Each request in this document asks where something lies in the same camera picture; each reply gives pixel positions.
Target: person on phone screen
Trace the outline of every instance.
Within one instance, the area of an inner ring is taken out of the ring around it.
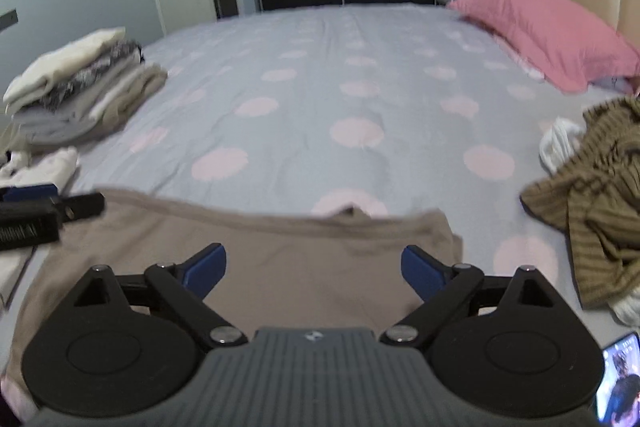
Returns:
[[[624,353],[613,355],[618,372],[602,424],[607,427],[640,427],[640,377],[630,375]]]

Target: polka dot bedsheet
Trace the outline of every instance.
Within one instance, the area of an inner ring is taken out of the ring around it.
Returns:
[[[455,12],[414,5],[268,12],[144,49],[169,71],[124,131],[82,153],[74,190],[113,185],[265,214],[440,208],[488,274],[537,265],[596,338],[558,232],[528,217],[542,134],[612,94],[565,96]]]

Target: smartphone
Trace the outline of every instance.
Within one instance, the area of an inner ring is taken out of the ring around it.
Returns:
[[[604,377],[596,393],[598,420],[613,427],[640,426],[640,339],[637,333],[602,351]]]

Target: screw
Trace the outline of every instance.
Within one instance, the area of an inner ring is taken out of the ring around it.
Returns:
[[[219,326],[209,333],[211,340],[218,344],[233,344],[240,340],[242,331],[233,326]]]
[[[391,326],[385,331],[385,334],[390,340],[398,344],[413,342],[418,338],[418,330],[413,326],[406,326],[404,324]]]

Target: pink pillow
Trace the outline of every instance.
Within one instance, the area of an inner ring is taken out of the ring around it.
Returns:
[[[606,76],[638,76],[640,52],[570,0],[455,0],[448,5],[503,36],[564,92]]]

